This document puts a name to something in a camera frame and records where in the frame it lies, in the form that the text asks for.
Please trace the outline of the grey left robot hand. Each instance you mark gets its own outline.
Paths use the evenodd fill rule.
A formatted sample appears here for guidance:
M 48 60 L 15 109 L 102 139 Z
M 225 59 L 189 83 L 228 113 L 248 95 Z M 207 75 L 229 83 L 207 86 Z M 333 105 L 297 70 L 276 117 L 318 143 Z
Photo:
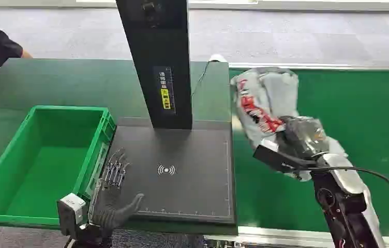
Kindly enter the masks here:
M 114 230 L 121 227 L 139 211 L 144 197 L 137 194 L 130 203 L 122 205 L 122 186 L 126 168 L 130 165 L 125 149 L 110 155 L 99 176 L 88 209 L 88 222 L 101 229 Z

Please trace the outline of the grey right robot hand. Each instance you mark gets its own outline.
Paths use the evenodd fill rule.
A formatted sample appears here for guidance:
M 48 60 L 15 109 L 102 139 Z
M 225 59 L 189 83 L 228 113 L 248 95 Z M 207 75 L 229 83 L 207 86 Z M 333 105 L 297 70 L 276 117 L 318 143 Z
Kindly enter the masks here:
M 281 116 L 284 130 L 276 136 L 278 150 L 304 160 L 330 151 L 327 136 L 318 119 L 307 116 Z

